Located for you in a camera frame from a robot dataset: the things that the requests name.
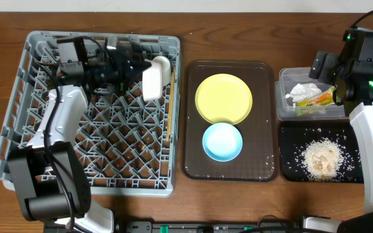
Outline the cream plastic cup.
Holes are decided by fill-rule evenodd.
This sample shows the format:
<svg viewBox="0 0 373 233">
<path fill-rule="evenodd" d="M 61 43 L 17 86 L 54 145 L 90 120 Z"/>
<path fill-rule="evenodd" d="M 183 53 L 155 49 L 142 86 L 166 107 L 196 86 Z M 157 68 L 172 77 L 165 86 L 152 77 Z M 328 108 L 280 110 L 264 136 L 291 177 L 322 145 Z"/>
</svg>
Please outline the cream plastic cup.
<svg viewBox="0 0 373 233">
<path fill-rule="evenodd" d="M 157 62 L 162 68 L 162 85 L 167 86 L 171 81 L 171 63 L 165 56 L 156 56 L 152 61 Z"/>
</svg>

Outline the light blue rice bowl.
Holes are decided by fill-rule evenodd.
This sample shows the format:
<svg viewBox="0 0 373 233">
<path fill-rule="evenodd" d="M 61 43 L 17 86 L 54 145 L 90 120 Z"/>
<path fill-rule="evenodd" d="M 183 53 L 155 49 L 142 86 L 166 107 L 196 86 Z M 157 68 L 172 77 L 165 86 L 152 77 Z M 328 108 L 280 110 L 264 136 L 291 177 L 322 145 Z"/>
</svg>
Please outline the light blue rice bowl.
<svg viewBox="0 0 373 233">
<path fill-rule="evenodd" d="M 243 138 L 239 130 L 228 123 L 209 126 L 202 137 L 204 152 L 214 161 L 234 160 L 243 148 Z"/>
</svg>

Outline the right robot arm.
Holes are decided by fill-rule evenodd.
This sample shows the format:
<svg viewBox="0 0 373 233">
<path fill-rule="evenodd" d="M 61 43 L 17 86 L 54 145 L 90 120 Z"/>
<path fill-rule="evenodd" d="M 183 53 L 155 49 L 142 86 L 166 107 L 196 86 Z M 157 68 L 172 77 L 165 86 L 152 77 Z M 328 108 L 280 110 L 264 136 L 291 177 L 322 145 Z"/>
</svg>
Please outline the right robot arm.
<svg viewBox="0 0 373 233">
<path fill-rule="evenodd" d="M 337 55 L 318 51 L 309 77 L 336 87 L 356 135 L 363 182 L 364 214 L 346 221 L 307 217 L 303 227 L 313 232 L 373 232 L 373 54 Z"/>
</svg>

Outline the yellow pandan cake wrapper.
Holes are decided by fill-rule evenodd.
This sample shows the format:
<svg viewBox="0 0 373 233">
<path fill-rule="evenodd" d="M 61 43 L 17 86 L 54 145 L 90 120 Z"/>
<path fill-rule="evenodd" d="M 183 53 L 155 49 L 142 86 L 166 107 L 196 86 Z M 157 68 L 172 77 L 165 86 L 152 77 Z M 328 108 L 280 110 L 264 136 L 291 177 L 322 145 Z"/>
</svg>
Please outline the yellow pandan cake wrapper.
<svg viewBox="0 0 373 233">
<path fill-rule="evenodd" d="M 322 105 L 332 105 L 334 104 L 333 92 L 336 90 L 334 86 L 331 86 L 325 92 L 304 100 L 302 102 L 296 103 L 297 107 L 313 107 L 313 106 L 322 106 Z"/>
</svg>

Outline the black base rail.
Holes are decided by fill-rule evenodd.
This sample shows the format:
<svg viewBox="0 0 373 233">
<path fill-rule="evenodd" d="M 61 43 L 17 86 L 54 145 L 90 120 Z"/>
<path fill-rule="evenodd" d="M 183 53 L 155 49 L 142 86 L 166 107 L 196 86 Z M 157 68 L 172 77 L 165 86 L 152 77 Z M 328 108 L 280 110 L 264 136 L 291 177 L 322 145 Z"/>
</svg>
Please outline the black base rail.
<svg viewBox="0 0 373 233">
<path fill-rule="evenodd" d="M 276 221 L 262 221 L 261 223 L 152 223 L 150 221 L 132 221 L 126 224 L 118 224 L 114 232 L 125 233 L 233 233 L 243 232 L 254 228 L 271 228 L 276 227 L 279 230 L 263 230 L 265 233 L 270 232 L 291 232 L 288 228 L 301 228 L 302 224 L 286 223 Z"/>
</svg>

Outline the clear plastic bin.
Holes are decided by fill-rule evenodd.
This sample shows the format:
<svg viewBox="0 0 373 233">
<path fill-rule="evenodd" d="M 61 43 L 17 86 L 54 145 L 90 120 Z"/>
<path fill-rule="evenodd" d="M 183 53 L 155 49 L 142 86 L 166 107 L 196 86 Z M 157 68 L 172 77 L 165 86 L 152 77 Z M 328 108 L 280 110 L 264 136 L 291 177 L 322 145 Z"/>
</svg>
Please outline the clear plastic bin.
<svg viewBox="0 0 373 233">
<path fill-rule="evenodd" d="M 277 118 L 279 120 L 340 120 L 347 119 L 342 105 L 300 106 L 300 102 L 330 93 L 333 86 L 308 77 L 309 67 L 282 69 L 275 83 Z"/>
</svg>

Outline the pink plastic bowl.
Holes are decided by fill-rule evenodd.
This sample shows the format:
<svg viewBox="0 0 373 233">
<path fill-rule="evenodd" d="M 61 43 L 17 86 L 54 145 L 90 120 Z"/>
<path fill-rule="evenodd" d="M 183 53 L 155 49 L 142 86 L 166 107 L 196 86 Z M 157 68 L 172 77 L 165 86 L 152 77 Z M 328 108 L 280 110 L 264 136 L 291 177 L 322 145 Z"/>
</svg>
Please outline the pink plastic bowl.
<svg viewBox="0 0 373 233">
<path fill-rule="evenodd" d="M 162 95 L 162 74 L 161 64 L 152 60 L 151 66 L 142 73 L 142 97 L 145 102 L 157 100 Z"/>
</svg>

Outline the yellow plastic plate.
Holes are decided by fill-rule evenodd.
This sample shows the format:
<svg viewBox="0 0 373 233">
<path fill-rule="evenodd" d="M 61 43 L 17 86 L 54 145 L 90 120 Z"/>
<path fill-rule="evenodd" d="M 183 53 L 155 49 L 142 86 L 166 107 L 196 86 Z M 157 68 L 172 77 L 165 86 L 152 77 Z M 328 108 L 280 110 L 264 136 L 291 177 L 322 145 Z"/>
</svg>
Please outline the yellow plastic plate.
<svg viewBox="0 0 373 233">
<path fill-rule="evenodd" d="M 232 74 L 214 74 L 198 86 L 194 97 L 198 113 L 211 124 L 236 125 L 251 112 L 253 96 L 249 86 Z"/>
</svg>

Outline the white tissue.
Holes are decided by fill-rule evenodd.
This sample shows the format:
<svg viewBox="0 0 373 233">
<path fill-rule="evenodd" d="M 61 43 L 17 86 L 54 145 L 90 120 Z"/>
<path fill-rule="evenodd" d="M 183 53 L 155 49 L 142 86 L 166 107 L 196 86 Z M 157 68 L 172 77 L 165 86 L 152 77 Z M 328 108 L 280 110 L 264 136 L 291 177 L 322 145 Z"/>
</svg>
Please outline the white tissue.
<svg viewBox="0 0 373 233">
<path fill-rule="evenodd" d="M 292 98 L 293 103 L 299 103 L 321 93 L 322 91 L 314 83 L 298 83 L 285 97 Z"/>
</svg>

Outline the dark brown serving tray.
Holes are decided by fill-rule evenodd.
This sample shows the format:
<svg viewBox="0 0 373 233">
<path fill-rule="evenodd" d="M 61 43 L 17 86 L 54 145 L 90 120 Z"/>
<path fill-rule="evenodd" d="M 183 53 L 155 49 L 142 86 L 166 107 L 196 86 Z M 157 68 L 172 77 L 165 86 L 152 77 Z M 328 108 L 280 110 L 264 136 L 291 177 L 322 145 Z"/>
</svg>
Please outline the dark brown serving tray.
<svg viewBox="0 0 373 233">
<path fill-rule="evenodd" d="M 232 74 L 242 79 L 253 96 L 251 112 L 236 126 L 243 137 L 243 148 L 235 159 L 228 162 L 215 161 L 205 153 L 202 139 L 210 122 L 200 116 L 195 105 L 199 84 L 218 73 Z M 274 72 L 263 62 L 194 61 L 188 65 L 181 166 L 186 176 L 191 179 L 255 182 L 267 182 L 277 176 L 274 80 Z"/>
</svg>

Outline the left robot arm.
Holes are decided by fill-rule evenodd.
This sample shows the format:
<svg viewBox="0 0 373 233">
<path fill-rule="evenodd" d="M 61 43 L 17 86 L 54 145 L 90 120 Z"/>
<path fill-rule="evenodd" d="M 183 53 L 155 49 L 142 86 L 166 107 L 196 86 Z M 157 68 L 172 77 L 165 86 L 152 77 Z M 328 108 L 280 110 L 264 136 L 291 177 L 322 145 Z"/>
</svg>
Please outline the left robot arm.
<svg viewBox="0 0 373 233">
<path fill-rule="evenodd" d="M 79 122 L 97 89 L 113 85 L 120 94 L 150 67 L 117 48 L 100 45 L 89 57 L 87 36 L 60 38 L 58 63 L 49 68 L 50 91 L 40 126 L 24 148 L 7 158 L 23 217 L 64 227 L 69 232 L 113 232 L 113 212 L 91 196 L 87 175 L 73 148 Z"/>
</svg>

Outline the grey dishwasher rack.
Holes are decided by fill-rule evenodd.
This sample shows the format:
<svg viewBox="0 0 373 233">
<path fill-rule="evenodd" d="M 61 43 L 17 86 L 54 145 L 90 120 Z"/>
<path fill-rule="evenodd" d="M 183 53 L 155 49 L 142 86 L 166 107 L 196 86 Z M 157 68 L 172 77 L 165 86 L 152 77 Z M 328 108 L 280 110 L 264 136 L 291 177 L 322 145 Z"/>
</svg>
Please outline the grey dishwasher rack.
<svg viewBox="0 0 373 233">
<path fill-rule="evenodd" d="M 0 132 L 0 180 L 13 189 L 7 157 L 33 137 L 47 105 L 47 75 L 39 63 L 60 60 L 57 39 L 69 32 L 34 31 L 25 41 L 12 94 Z M 167 197 L 175 186 L 178 112 L 181 88 L 181 43 L 175 36 L 87 32 L 101 45 L 133 59 L 165 56 L 175 80 L 157 100 L 145 102 L 142 83 L 122 95 L 109 90 L 92 97 L 77 130 L 74 149 L 94 195 Z M 85 41 L 88 55 L 97 46 Z"/>
</svg>

